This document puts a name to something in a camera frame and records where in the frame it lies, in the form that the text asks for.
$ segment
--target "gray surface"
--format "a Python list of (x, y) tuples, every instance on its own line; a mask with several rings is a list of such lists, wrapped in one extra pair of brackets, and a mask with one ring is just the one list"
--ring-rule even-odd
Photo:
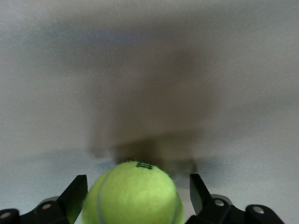
[(1, 1), (0, 96), (0, 209), (135, 157), (299, 222), (296, 0)]

